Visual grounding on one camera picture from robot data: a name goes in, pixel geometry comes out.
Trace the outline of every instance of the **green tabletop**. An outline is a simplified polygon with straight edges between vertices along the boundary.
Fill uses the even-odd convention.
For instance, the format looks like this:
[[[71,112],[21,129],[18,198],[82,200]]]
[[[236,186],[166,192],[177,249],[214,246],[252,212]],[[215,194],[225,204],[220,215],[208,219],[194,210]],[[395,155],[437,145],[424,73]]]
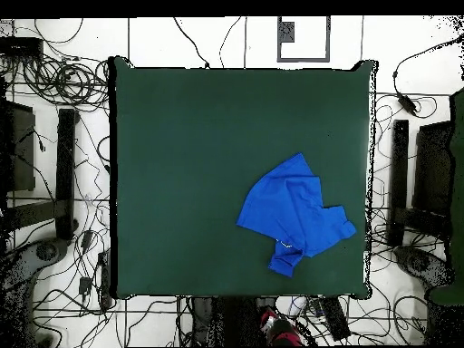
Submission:
[[[449,101],[454,125],[449,144],[453,164],[449,208],[452,232],[445,251],[454,276],[451,285],[433,288],[430,299],[438,305],[464,305],[464,89],[453,94]]]
[[[118,296],[366,296],[374,67],[130,68],[114,59]],[[267,268],[275,240],[236,222],[254,184],[297,152],[321,178],[324,205],[343,205],[357,233],[288,278]]]

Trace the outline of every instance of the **black bar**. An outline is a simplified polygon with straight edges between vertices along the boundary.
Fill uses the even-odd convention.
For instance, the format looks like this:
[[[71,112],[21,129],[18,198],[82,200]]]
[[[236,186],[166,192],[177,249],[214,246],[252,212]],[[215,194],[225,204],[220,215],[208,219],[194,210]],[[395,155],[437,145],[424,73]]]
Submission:
[[[7,109],[8,101],[5,97],[7,88],[5,77],[0,76],[0,227],[5,222],[2,215],[8,210],[6,194],[13,177],[13,160],[10,156],[13,150],[13,121]],[[6,252],[7,239],[7,231],[0,229],[0,257],[3,257]]]
[[[58,112],[58,145],[56,148],[56,199],[67,202],[66,215],[55,220],[56,236],[71,240],[74,232],[74,138],[79,121],[76,110]]]
[[[395,208],[406,208],[408,190],[409,121],[393,122],[391,135],[390,194],[386,240],[390,247],[402,246],[404,225],[397,223]]]
[[[352,333],[348,327],[348,322],[346,321],[338,297],[324,297],[319,299],[319,303],[323,308],[327,328],[333,339],[338,342],[350,336]]]
[[[114,134],[110,139],[110,237],[112,253],[108,257],[110,269],[110,295],[113,299],[118,297],[118,206],[116,199],[118,197],[118,124],[116,116],[118,115],[118,106],[116,103],[116,65],[114,56],[108,58],[108,103],[110,106],[110,132]]]
[[[66,217],[68,207],[69,204],[66,200],[59,200],[56,203],[46,201],[44,203],[12,207],[6,210],[4,220],[0,220],[0,229],[10,232],[46,220],[52,220],[53,218]]]

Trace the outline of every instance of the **blue t-shirt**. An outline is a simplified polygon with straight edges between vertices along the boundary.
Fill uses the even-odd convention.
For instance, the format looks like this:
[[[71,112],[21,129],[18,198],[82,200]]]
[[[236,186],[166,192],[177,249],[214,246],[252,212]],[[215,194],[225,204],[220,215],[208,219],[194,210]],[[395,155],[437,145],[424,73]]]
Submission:
[[[289,277],[303,256],[320,254],[356,233],[342,206],[323,207],[321,182],[301,153],[255,184],[237,224],[276,239],[269,268]]]

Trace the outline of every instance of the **black cable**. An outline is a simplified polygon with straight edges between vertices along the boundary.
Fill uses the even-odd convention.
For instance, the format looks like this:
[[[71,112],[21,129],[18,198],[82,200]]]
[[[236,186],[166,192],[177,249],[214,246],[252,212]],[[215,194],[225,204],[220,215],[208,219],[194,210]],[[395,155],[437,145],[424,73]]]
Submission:
[[[75,312],[76,310],[66,310],[65,308],[61,309],[61,310],[53,310],[53,311],[60,311],[60,312],[67,312],[67,311],[70,311],[70,312]],[[79,314],[65,314],[65,315],[61,315],[61,316],[58,316],[56,315],[54,317],[54,319],[68,319],[68,318],[82,318],[84,316],[87,316],[89,314],[84,314],[83,316],[79,316]],[[39,315],[39,316],[34,316],[33,320],[40,320],[40,319],[51,319],[52,317],[50,315]]]
[[[302,307],[299,307],[298,305],[295,304],[295,300],[296,300],[296,299],[299,299],[299,298],[301,298],[301,297],[305,297],[305,296],[303,296],[303,295],[300,295],[300,296],[292,296],[292,303],[290,303],[290,307],[288,307],[288,312],[287,312],[287,316],[288,316],[289,318],[292,318],[292,317],[298,318],[298,316],[300,315],[300,313],[303,311],[303,308],[302,308]],[[291,314],[290,314],[290,313],[292,312],[293,306],[295,306],[296,309],[298,309],[298,310],[300,311],[298,314],[295,314],[295,315],[291,315]]]
[[[309,319],[309,317],[305,316],[304,315],[304,319],[319,333],[319,335],[324,339],[325,343],[327,345],[330,345],[328,340],[325,338],[324,334],[321,332],[321,330],[316,326],[316,324],[314,322],[311,321],[311,319]],[[295,325],[297,326],[297,328],[301,331],[302,328],[301,328],[301,324],[295,320]]]
[[[221,55],[222,47],[226,43],[226,40],[228,38],[228,34],[230,34],[230,31],[232,31],[232,28],[234,28],[234,26],[240,21],[241,18],[242,18],[242,16],[239,16],[238,19],[232,25],[230,25],[230,28],[227,31],[226,37],[224,38],[224,41],[222,42],[221,47],[219,48],[219,60],[221,61],[222,68],[224,68],[224,63],[222,63],[222,55]]]
[[[48,140],[49,142],[51,142],[51,143],[53,143],[53,144],[58,143],[58,139],[57,139],[57,140],[51,140],[51,139],[47,138],[46,136],[39,134],[35,129],[29,130],[18,142],[21,142],[25,137],[27,137],[28,135],[31,135],[31,134],[33,134],[33,133],[35,133],[35,134],[37,135],[37,137],[39,138],[39,140],[40,140],[41,138],[43,138],[43,139]],[[75,139],[74,145],[75,145],[77,148],[79,148],[79,150],[81,150],[81,152],[87,157],[86,160],[82,161],[82,162],[81,162],[80,164],[78,164],[78,165],[75,165],[73,153],[71,153],[70,150],[69,150],[66,146],[63,145],[63,147],[66,149],[67,153],[68,153],[68,154],[70,155],[70,157],[72,158],[72,162],[74,163],[74,176],[76,177],[76,184],[77,184],[77,187],[78,187],[79,191],[81,192],[81,189],[80,189],[80,187],[79,187],[79,182],[78,182],[78,180],[77,180],[77,175],[76,175],[75,170],[76,170],[81,164],[87,163],[88,165],[90,165],[91,167],[97,169],[97,171],[98,171],[98,172],[97,172],[97,175],[95,176],[95,179],[93,180],[93,183],[95,184],[95,186],[97,187],[97,189],[100,191],[100,193],[99,193],[99,194],[97,195],[97,197],[95,198],[95,199],[97,199],[97,198],[103,193],[103,192],[102,192],[102,189],[101,189],[100,186],[97,184],[97,178],[99,177],[100,171],[101,171],[101,170],[100,170],[99,168],[95,167],[93,164],[91,164],[91,163],[89,162],[90,157],[89,157],[89,155],[82,149],[82,147],[78,144],[77,138]]]
[[[377,287],[375,287],[375,289],[377,289],[377,290],[383,295],[383,297],[385,298],[385,300],[386,300],[387,303],[388,303],[388,308],[387,308],[387,307],[380,307],[380,308],[375,308],[375,309],[373,309],[373,310],[371,310],[371,311],[369,311],[369,312],[367,312],[367,313],[364,312],[364,315],[363,315],[363,316],[360,316],[359,318],[356,318],[355,320],[352,320],[351,322],[348,323],[348,325],[354,324],[354,323],[359,322],[360,320],[366,319],[366,318],[375,321],[376,319],[371,317],[371,314],[372,314],[372,313],[377,312],[377,311],[387,311],[387,317],[386,317],[386,319],[384,319],[384,320],[388,320],[388,321],[389,321],[389,325],[390,325],[390,320],[393,320],[393,321],[394,321],[394,320],[395,320],[395,317],[396,317],[396,322],[398,322],[398,320],[401,319],[404,323],[411,325],[413,328],[415,328],[415,329],[417,329],[419,332],[423,333],[423,329],[422,329],[421,327],[418,327],[416,324],[410,324],[410,323],[407,322],[402,316],[399,316],[399,315],[396,313],[396,310],[392,310],[391,307],[390,307],[390,301],[387,299],[387,297],[385,296],[385,294],[384,294],[381,290],[379,290]],[[366,334],[364,334],[363,336],[376,336],[376,337],[381,337],[381,336],[383,336],[383,337],[384,337],[384,336],[386,336],[386,334],[385,334],[385,335],[377,335],[377,334],[369,334],[369,333],[366,333]]]
[[[90,57],[83,57],[83,56],[75,56],[75,55],[71,55],[71,54],[67,54],[67,53],[63,53],[61,52],[60,50],[58,50],[56,47],[53,47],[52,44],[54,44],[54,42],[51,42],[49,40],[46,40],[44,39],[37,30],[34,30],[34,29],[31,29],[31,28],[27,28],[27,27],[24,27],[24,26],[16,26],[14,27],[14,30],[18,30],[18,29],[25,29],[26,31],[29,31],[29,32],[32,32],[33,34],[36,34],[37,36],[41,37],[42,40],[50,47],[50,49],[52,50],[52,52],[54,54],[56,54],[57,56],[62,56],[63,58],[66,57],[65,60],[68,60],[68,61],[80,61],[80,60],[87,60],[87,61],[90,61],[90,62],[96,62],[96,63],[101,63],[100,60],[97,60],[97,59],[92,59]]]
[[[386,300],[386,302],[387,302],[387,304],[388,304],[388,313],[387,313],[387,317],[389,317],[389,312],[391,311],[390,300],[388,300],[388,297],[387,297],[379,288],[377,288],[373,283],[371,283],[371,286],[373,286],[377,291],[379,291],[379,293],[380,293],[380,294],[383,296],[383,298]],[[361,304],[359,303],[359,300],[356,300],[356,303],[360,306],[360,308],[362,309],[362,311],[363,311],[366,315],[368,315],[368,314],[366,313],[366,311],[364,310],[364,308],[363,308],[363,307],[361,306]],[[383,328],[383,326],[380,324],[379,321],[377,321],[377,319],[373,319],[373,321],[374,321],[375,323],[377,323],[377,324],[383,329],[383,331],[385,331],[385,333],[384,333],[384,334],[365,333],[365,334],[364,334],[365,336],[376,336],[376,337],[386,337],[386,336],[390,336],[390,337],[393,339],[394,342],[396,342],[398,345],[400,345],[400,344],[398,343],[398,341],[397,341],[393,336],[390,335],[390,330],[391,330],[391,328],[392,328],[392,325],[391,325],[391,323],[390,323],[390,320],[389,320],[389,322],[388,322],[388,330],[385,330],[385,328]]]
[[[45,298],[44,298],[43,300],[39,301],[39,302],[38,302],[39,304],[37,304],[37,305],[33,308],[33,311],[35,311],[35,310],[39,307],[39,305],[41,305],[41,304],[44,302],[44,300],[45,300],[52,292],[58,292],[58,293],[60,293],[60,295],[66,296],[66,297],[67,297],[69,300],[71,300],[75,305],[78,305],[80,308],[86,310],[89,314],[95,314],[95,315],[102,315],[102,314],[103,314],[102,311],[96,311],[96,310],[91,310],[91,309],[87,308],[86,306],[82,305],[81,303],[79,303],[78,301],[76,301],[76,300],[74,300],[72,297],[70,297],[68,294],[66,294],[66,292],[62,291],[61,289],[56,289],[56,288],[54,288],[52,291],[50,291],[50,292],[45,296]]]
[[[53,43],[53,44],[64,44],[64,43],[70,42],[81,31],[82,23],[83,23],[83,18],[81,19],[81,23],[79,24],[79,27],[77,28],[77,31],[69,39],[63,40],[62,42],[54,42],[53,40],[47,40],[47,39],[44,38],[43,34],[40,32],[40,30],[39,30],[39,28],[37,26],[37,19],[34,19],[34,27],[37,30],[37,33],[42,37],[42,39],[44,41],[46,41],[47,43]]]
[[[172,304],[174,304],[174,303],[176,303],[176,302],[177,302],[177,299],[176,299],[176,300],[172,300],[172,301],[170,301],[170,302],[165,302],[165,301],[162,301],[162,300],[157,300],[157,301],[152,302],[152,303],[149,305],[149,307],[147,308],[147,311],[145,311],[145,314],[143,314],[143,316],[141,317],[141,319],[139,319],[136,323],[134,323],[133,325],[131,325],[131,326],[129,327],[129,330],[128,330],[128,338],[127,338],[127,344],[126,344],[126,346],[129,347],[129,343],[131,342],[131,329],[132,329],[133,327],[135,327],[137,324],[140,324],[140,323],[143,321],[143,319],[145,319],[145,317],[147,317],[147,315],[150,313],[150,309],[151,309],[151,307],[152,307],[153,305],[159,305],[159,304],[172,305]]]
[[[406,57],[405,59],[401,60],[398,65],[396,66],[396,69],[395,71],[393,72],[393,86],[395,88],[395,91],[398,95],[401,95],[401,93],[398,91],[398,88],[396,87],[396,79],[398,77],[398,70],[400,69],[400,65],[402,65],[404,62],[410,60],[410,59],[413,59],[414,57],[417,57],[417,56],[420,56],[421,54],[424,54],[424,53],[427,53],[429,51],[434,51],[436,49],[440,49],[440,48],[443,48],[443,47],[446,47],[448,45],[452,45],[454,43],[461,43],[462,41],[464,41],[464,34],[461,34],[460,36],[458,36],[457,38],[455,39],[452,39],[452,40],[449,40],[447,42],[444,42],[444,43],[439,43],[439,44],[436,44],[436,45],[433,45],[431,48],[427,48],[425,51],[422,51],[422,52],[419,52],[419,53],[415,53],[415,54],[412,54],[411,56],[408,56]]]
[[[409,342],[406,340],[406,338],[402,335],[402,333],[401,333],[401,331],[400,331],[400,326],[399,326],[399,324],[398,324],[398,318],[397,318],[397,313],[396,313],[396,307],[397,307],[397,305],[398,305],[402,300],[404,300],[404,299],[415,299],[415,300],[420,301],[420,302],[421,302],[423,305],[425,305],[426,307],[428,307],[428,306],[427,306],[427,303],[426,303],[424,300],[422,300],[422,299],[420,299],[419,297],[414,296],[414,295],[406,295],[406,296],[403,296],[403,297],[401,297],[400,299],[398,299],[398,300],[394,303],[394,305],[393,305],[393,322],[394,322],[394,324],[395,324],[396,331],[397,331],[398,335],[400,336],[400,338],[401,338],[406,344],[411,345],[411,343],[409,343]]]
[[[412,320],[412,323],[414,324],[414,328],[416,330],[418,330],[423,336],[426,335],[426,329],[422,326],[422,324],[419,323],[419,319],[417,319],[416,317],[412,316],[411,317],[411,320]]]
[[[127,347],[127,300],[124,300],[124,348]]]
[[[183,298],[185,298],[186,300],[189,300],[188,297],[184,297],[184,296],[178,296],[176,298],[177,315],[178,316],[176,317],[175,324],[176,324],[176,329],[179,332],[179,347],[187,347],[187,343],[190,341],[190,340],[188,340],[189,333],[184,333],[182,331],[182,326],[181,326],[181,323],[180,323],[180,318],[189,309],[189,307],[186,304],[184,309],[182,311],[180,311],[180,302],[181,302],[181,300]]]
[[[14,252],[18,251],[22,246],[24,246],[28,241],[29,241],[29,238],[31,237],[31,235],[37,230],[37,229],[40,229],[40,228],[43,228],[45,226],[48,226],[49,224],[52,224],[54,222],[54,219],[50,220],[50,221],[47,221],[43,224],[41,224],[40,226],[34,228],[30,233],[29,235],[27,236],[27,238],[25,239],[25,241],[23,243],[21,243],[19,246],[16,246],[16,248],[8,251],[5,255],[11,255],[13,254]]]
[[[385,98],[385,97],[391,97],[391,96],[392,96],[392,95],[383,95],[381,98],[379,98],[379,99],[376,101],[376,104],[378,105],[381,99],[383,99],[383,98]],[[420,112],[420,111],[422,110],[422,108],[421,108],[421,100],[423,100],[423,99],[425,99],[425,98],[418,98],[418,99],[414,99],[414,100],[412,101],[413,103],[417,103],[417,106],[416,106],[417,112]],[[418,117],[420,117],[420,118],[427,118],[427,117],[430,117],[433,113],[435,113],[435,111],[437,110],[437,102],[436,102],[436,100],[435,100],[434,98],[432,98],[432,97],[430,97],[430,99],[431,99],[431,100],[433,101],[433,103],[434,103],[434,109],[433,109],[432,113],[430,113],[428,116],[418,116]],[[385,118],[383,118],[383,119],[381,119],[381,120],[376,118],[376,124],[377,124],[377,125],[379,126],[379,128],[380,128],[380,133],[381,133],[381,134],[380,134],[378,140],[375,142],[375,145],[376,145],[376,149],[379,151],[379,153],[381,153],[385,158],[388,158],[388,159],[389,159],[390,157],[387,156],[387,155],[385,155],[384,153],[382,153],[382,151],[380,150],[380,142],[381,142],[381,140],[382,140],[382,138],[383,138],[384,132],[387,131],[387,130],[389,130],[389,129],[391,128],[391,127],[390,127],[390,124],[391,124],[391,122],[392,122],[392,116],[394,116],[395,114],[397,114],[397,113],[398,113],[399,111],[401,111],[403,108],[401,107],[401,108],[399,108],[396,112],[393,112],[391,106],[389,106],[389,105],[382,105],[382,106],[376,108],[376,115],[378,114],[378,112],[379,112],[380,109],[382,109],[382,108],[388,108],[388,109],[390,110],[390,115],[387,116],[387,117],[385,117]],[[382,125],[381,125],[381,122],[383,122],[383,121],[388,121],[388,125],[387,125],[387,128],[386,128],[386,129],[384,129],[384,128],[382,127]],[[374,171],[374,173],[376,173],[376,172],[378,172],[378,171],[380,171],[380,170],[382,170],[382,169],[386,169],[386,168],[390,167],[390,165],[391,165],[391,164],[388,164],[388,165],[386,165],[386,166],[384,166],[384,167],[382,167],[382,168],[380,168],[380,169],[377,169],[377,170]],[[386,233],[386,230],[382,230],[382,231],[378,230],[378,227],[381,227],[381,226],[388,226],[387,218],[386,218],[385,215],[381,212],[381,209],[387,209],[387,208],[384,208],[383,206],[384,206],[384,204],[385,204],[385,198],[384,198],[384,196],[387,195],[388,192],[384,192],[384,190],[385,190],[385,183],[384,183],[381,179],[376,178],[376,177],[374,177],[374,179],[378,179],[378,180],[381,182],[381,184],[382,184],[382,185],[381,185],[381,187],[382,187],[382,191],[381,191],[381,192],[378,192],[378,191],[375,191],[375,190],[373,191],[373,193],[375,193],[376,195],[382,196],[382,206],[381,206],[379,209],[377,209],[376,211],[375,211],[375,210],[373,211],[373,212],[374,212],[374,217],[375,217],[375,218],[377,218],[377,217],[380,218],[380,219],[383,221],[383,223],[376,225],[375,228],[373,229],[373,232],[372,232],[372,248],[374,248],[374,247],[379,247],[379,246],[388,246],[387,241],[386,241],[386,239],[385,239],[385,237],[384,237],[384,234]],[[416,245],[416,241],[418,241],[419,237],[415,237],[415,238],[414,238],[414,240],[413,240],[413,242],[412,242],[413,245]],[[390,252],[390,257],[389,257],[389,258],[384,257],[384,256],[382,255],[382,254],[385,253],[385,252]],[[388,248],[384,249],[383,251],[380,251],[380,252],[377,252],[377,253],[373,253],[373,254],[371,254],[371,256],[378,256],[378,257],[383,258],[383,259],[385,259],[386,261],[388,261],[388,264],[387,264],[386,266],[384,266],[384,267],[382,267],[382,268],[378,268],[378,269],[376,269],[376,270],[372,270],[371,272],[379,272],[379,271],[382,271],[383,269],[387,268],[391,263],[396,263],[395,261],[392,260],[392,247],[388,247]]]
[[[85,124],[85,121],[84,121],[83,119],[81,119],[81,121],[82,121],[82,124],[83,124],[85,130],[86,130],[87,133],[89,134],[89,138],[90,138],[90,140],[91,140],[91,142],[92,142],[92,146],[93,146],[93,148],[95,149],[95,152],[97,152],[97,155],[98,155],[98,157],[100,158],[101,164],[102,164],[103,167],[104,167],[105,164],[103,163],[102,157],[101,157],[100,154],[99,154],[99,147],[97,147],[97,146],[95,145],[95,142],[93,141],[93,137],[92,137],[92,135],[91,135],[91,132],[89,131],[89,128],[87,127],[87,124]]]
[[[118,344],[120,345],[120,348],[124,348],[121,343],[120,336],[118,333],[118,314],[114,316],[114,323],[115,323],[115,329],[116,329],[116,339],[118,339]]]
[[[33,302],[33,303],[37,303],[37,304],[38,304],[38,305],[36,305],[36,306],[34,307],[33,311],[35,311],[35,310],[38,308],[38,306],[41,305],[41,304],[43,304],[43,303],[51,303],[51,302],[55,301],[56,299],[58,299],[58,297],[60,297],[63,293],[65,293],[65,292],[69,289],[69,287],[71,286],[71,284],[73,283],[74,279],[75,279],[76,276],[77,276],[77,272],[78,272],[78,270],[79,270],[79,264],[80,264],[81,262],[82,262],[82,260],[80,259],[80,260],[79,260],[79,263],[78,263],[77,266],[76,266],[76,270],[75,270],[75,272],[74,272],[74,275],[72,276],[72,279],[70,280],[70,282],[69,282],[69,284],[66,286],[66,288],[64,288],[64,290],[56,290],[56,289],[54,289],[54,290],[50,291],[50,292],[45,296],[44,299],[42,299],[42,300],[40,300],[40,301],[35,301],[35,302]],[[47,297],[48,297],[53,291],[58,291],[58,292],[60,292],[60,294],[57,295],[54,299],[46,300]]]
[[[43,54],[41,59],[22,63],[22,76],[25,84],[33,91],[32,94],[53,105],[71,105],[78,111],[87,111],[78,106],[93,107],[92,111],[107,110],[108,107],[104,107],[108,101],[107,65],[106,61],[99,62],[94,72],[87,65],[76,63],[74,59],[67,63]],[[100,68],[103,69],[104,79],[97,74]]]
[[[369,336],[366,336],[366,335],[363,335],[363,334],[360,334],[360,333],[353,333],[353,332],[352,332],[352,334],[358,336],[358,345],[360,345],[359,341],[360,341],[360,339],[361,339],[362,337],[365,338],[365,339],[367,339],[367,340],[370,340],[370,341],[373,342],[375,345],[378,345],[377,343],[380,343],[381,345],[385,345],[384,342],[381,342],[380,340],[372,339],[372,338],[369,337]]]
[[[92,338],[92,343],[93,343],[93,341],[95,340],[95,338],[96,338],[96,337],[105,329],[105,327],[108,325],[108,323],[110,322],[110,320],[111,320],[113,314],[114,314],[114,313],[112,313],[112,314],[110,315],[109,318],[105,318],[105,319],[99,321],[99,322],[97,323],[97,325],[95,325],[95,326],[83,337],[83,339],[82,339],[82,341],[81,341],[81,344],[75,346],[74,348],[78,348],[78,347],[82,348],[84,344],[90,343],[91,341],[90,341],[90,340],[86,340],[86,339],[90,336],[90,334],[93,332],[93,330],[98,330],[98,327],[99,327],[102,323],[105,323],[105,325],[101,328],[100,331],[98,331],[98,333],[95,332],[95,335],[94,335],[93,338]]]
[[[182,34],[187,37],[187,39],[189,39],[189,41],[193,44],[193,46],[195,47],[195,51],[197,51],[197,55],[198,57],[203,60],[203,62],[205,62],[205,68],[209,68],[209,63],[203,59],[203,56],[201,56],[201,54],[199,54],[199,51],[198,51],[198,47],[197,45],[195,44],[195,42],[184,32],[184,30],[180,27],[179,23],[178,23],[178,20],[176,19],[176,17],[173,17],[174,19],[174,22],[176,23],[176,26],[178,27],[178,29],[182,32]]]
[[[74,298],[72,298],[72,299],[69,301],[69,303],[63,307],[63,309],[61,309],[60,311],[57,311],[55,315],[50,316],[49,319],[48,319],[45,323],[43,323],[43,324],[41,324],[41,325],[46,325],[48,322],[50,322],[52,319],[54,319],[56,316],[58,316],[58,314],[59,314],[62,310],[66,309],[66,307],[67,307],[68,305],[70,305],[73,301],[75,301],[75,299],[77,298],[77,296],[79,296],[79,294],[77,294]]]
[[[426,115],[426,116],[419,116],[419,115],[416,113],[416,115],[415,115],[416,118],[419,118],[419,119],[428,119],[428,118],[429,118],[430,116],[432,116],[432,115],[435,113],[435,111],[438,109],[437,100],[436,100],[434,97],[432,97],[432,96],[419,97],[419,98],[412,99],[412,100],[413,100],[414,102],[416,102],[417,100],[424,100],[424,99],[431,99],[431,100],[433,100],[433,103],[435,104],[434,109],[433,109],[433,111],[432,111],[430,114],[428,114],[428,115]]]
[[[29,167],[31,167],[32,169],[34,169],[39,175],[40,177],[42,178],[43,180],[43,183],[45,184],[45,187],[47,189],[47,192],[48,192],[48,195],[50,196],[50,199],[52,200],[53,203],[55,203],[55,199],[53,197],[53,194],[52,194],[52,191],[50,190],[50,187],[48,187],[48,183],[47,183],[47,180],[45,180],[45,177],[43,175],[43,173],[34,165],[34,164],[31,164],[29,161],[27,161],[25,158],[23,158],[21,155],[18,155],[17,153],[14,154],[19,160],[21,160],[23,163],[27,164]]]
[[[109,231],[110,230],[110,226],[108,226],[107,224],[103,223],[103,210],[102,208],[106,208],[108,209],[108,211],[110,211],[110,208],[109,207],[106,207],[106,206],[103,206],[102,204],[104,203],[104,201],[100,201],[96,206],[95,206],[95,214],[93,215],[93,220],[91,222],[91,227],[93,226],[93,223],[95,221],[95,219],[101,224],[102,227],[104,227],[104,230],[107,230]]]
[[[76,272],[79,272],[79,274],[81,275],[81,277],[89,277],[89,271],[87,271],[87,266],[85,265],[85,262],[83,260],[83,254],[81,253],[81,249],[79,248],[79,244],[78,244],[78,241],[76,241],[74,243],[74,252],[72,253],[72,256],[74,257],[74,261],[75,261],[75,254],[76,254],[76,251],[77,251],[77,254],[78,254],[78,258],[77,260],[79,261],[79,263],[77,263],[76,265]],[[79,265],[82,263],[82,267],[83,267],[83,271],[84,271],[84,275],[81,273],[81,270],[79,269]]]
[[[418,244],[419,242],[421,242],[421,240],[425,238],[425,234],[418,234],[415,236],[415,238],[411,241],[411,246],[415,246],[416,244]]]
[[[108,161],[108,162],[110,161],[110,159],[106,159],[106,158],[104,158],[104,157],[102,156],[102,153],[100,152],[100,146],[102,145],[102,143],[103,143],[105,140],[107,140],[107,139],[109,139],[109,138],[110,138],[110,135],[105,136],[103,139],[101,139],[101,140],[99,141],[99,143],[98,143],[98,145],[97,145],[97,149],[96,149],[96,150],[97,150],[97,155],[99,156],[99,158],[102,159],[102,160]]]

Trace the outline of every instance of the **black device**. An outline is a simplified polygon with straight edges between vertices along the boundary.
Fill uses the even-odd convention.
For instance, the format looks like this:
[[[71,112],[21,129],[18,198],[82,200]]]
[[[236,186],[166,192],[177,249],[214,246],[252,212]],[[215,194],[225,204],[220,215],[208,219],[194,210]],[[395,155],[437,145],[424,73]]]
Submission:
[[[327,328],[333,339],[338,342],[349,337],[352,333],[344,316],[342,305],[338,297],[322,297],[318,299],[324,312]]]
[[[417,184],[413,208],[406,208],[408,177],[408,121],[394,121],[391,137],[391,177],[387,211],[386,242],[402,246],[405,227],[440,239],[450,234],[449,212],[450,155],[444,143],[450,140],[446,123],[434,132],[433,126],[421,127],[418,148]]]
[[[10,130],[5,134],[12,139],[14,153],[21,156],[29,164],[34,164],[34,126],[35,115],[31,107],[15,102],[6,102],[6,111],[11,117],[11,124],[5,126]],[[14,156],[13,172],[7,174],[6,185],[9,192],[30,190],[35,188],[34,169]]]
[[[74,138],[79,114],[73,109],[58,113],[58,141],[56,154],[56,193],[54,201],[25,204],[7,208],[0,217],[1,231],[14,231],[42,221],[55,219],[56,236],[71,240],[74,233]]]
[[[398,103],[404,108],[404,110],[410,113],[413,116],[416,116],[417,108],[414,101],[410,99],[408,95],[403,95],[401,93],[397,93],[398,96]]]
[[[110,296],[110,259],[111,250],[98,254],[98,266],[101,268],[101,286],[100,286],[100,308],[103,312],[108,311],[112,306]]]
[[[391,166],[389,210],[386,239],[389,246],[401,246],[404,224],[397,218],[396,208],[406,208],[408,187],[409,122],[396,120],[391,128]]]
[[[244,338],[242,335],[243,327],[248,327],[247,331],[249,332],[254,325],[259,324],[259,316],[255,318],[255,315],[260,314],[261,310],[264,308],[276,308],[277,297],[278,296],[261,296],[257,298],[243,298],[244,301],[235,298],[235,300],[233,299],[232,302],[230,302],[230,298],[224,297],[193,296],[191,298],[193,313],[191,346],[214,345],[214,342],[208,339],[208,333],[211,334],[211,322],[214,323],[214,319],[218,317],[227,323],[227,340],[225,341],[227,345],[256,345],[257,341],[262,341],[260,330],[258,328],[255,330],[255,338],[246,339],[246,337]],[[231,308],[229,308],[231,311],[226,311],[226,303],[235,303],[236,311],[231,310]],[[244,316],[244,312],[246,312],[246,316],[237,319],[238,316]],[[239,329],[236,329],[235,332],[231,332],[236,327],[232,323],[240,324],[237,325]]]
[[[92,231],[85,231],[83,233],[83,238],[81,242],[82,254],[85,255],[89,250],[93,240],[93,232]]]
[[[85,296],[90,295],[92,290],[92,278],[87,276],[82,276],[79,279],[79,295],[82,295],[82,301],[84,301]]]
[[[40,58],[44,53],[44,41],[37,37],[0,37],[0,54],[6,60]]]

